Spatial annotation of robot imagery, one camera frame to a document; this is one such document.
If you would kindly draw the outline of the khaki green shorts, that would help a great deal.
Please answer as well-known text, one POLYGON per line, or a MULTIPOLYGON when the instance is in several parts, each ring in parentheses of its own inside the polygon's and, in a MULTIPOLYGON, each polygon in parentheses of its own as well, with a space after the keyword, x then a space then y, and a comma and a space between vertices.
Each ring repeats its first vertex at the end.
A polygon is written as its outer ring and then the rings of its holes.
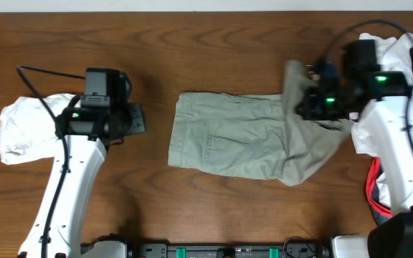
POLYGON ((290 60, 281 94, 181 93, 168 165, 301 184, 337 151, 352 126, 346 119, 309 121, 295 114, 304 90, 314 84, 303 64, 290 60))

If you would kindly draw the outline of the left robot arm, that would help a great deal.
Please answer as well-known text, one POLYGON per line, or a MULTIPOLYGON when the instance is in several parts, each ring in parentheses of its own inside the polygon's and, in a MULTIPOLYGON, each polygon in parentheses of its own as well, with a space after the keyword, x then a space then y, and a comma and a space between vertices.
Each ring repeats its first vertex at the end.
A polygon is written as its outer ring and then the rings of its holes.
POLYGON ((128 100, 132 84, 125 72, 89 67, 81 78, 84 92, 59 115, 46 109, 62 147, 54 156, 41 206, 19 257, 130 257, 133 253, 129 243, 114 234, 86 247, 81 239, 90 194, 109 147, 146 131, 143 109, 128 100))

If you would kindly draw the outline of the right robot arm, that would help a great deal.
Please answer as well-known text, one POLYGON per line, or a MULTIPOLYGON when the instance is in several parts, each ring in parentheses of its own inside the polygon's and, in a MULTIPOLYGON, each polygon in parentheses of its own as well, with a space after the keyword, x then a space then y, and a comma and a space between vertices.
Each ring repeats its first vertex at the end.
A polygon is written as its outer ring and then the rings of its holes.
POLYGON ((374 40, 343 48, 341 71, 322 55, 309 72, 295 111, 304 120, 340 120, 358 113, 386 176, 391 218, 368 235, 335 236, 332 257, 413 257, 413 86, 399 71, 385 71, 374 40))

